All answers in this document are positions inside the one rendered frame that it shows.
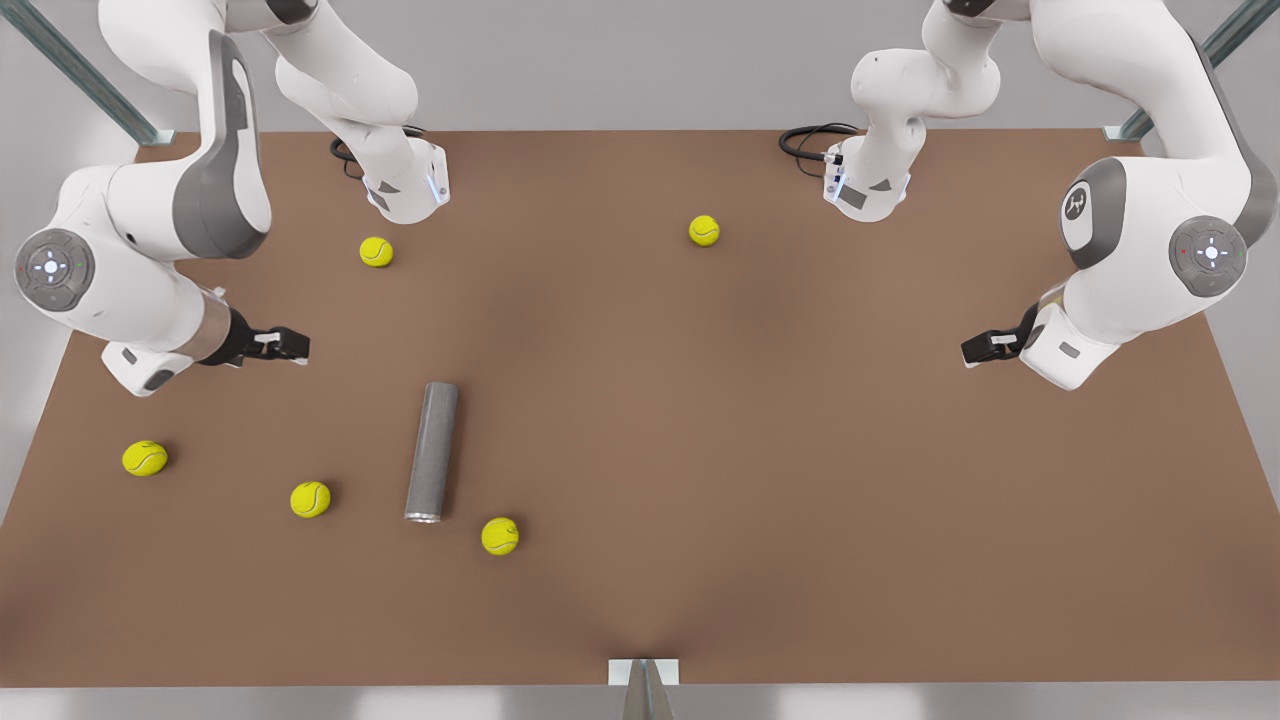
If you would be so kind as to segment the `grey tennis ball tube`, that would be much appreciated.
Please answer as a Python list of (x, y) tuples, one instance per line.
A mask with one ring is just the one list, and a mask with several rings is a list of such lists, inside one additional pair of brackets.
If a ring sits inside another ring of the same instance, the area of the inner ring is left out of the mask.
[(426, 386), (410, 473), (406, 520), (442, 520), (458, 398), (460, 389), (452, 383), (431, 382)]

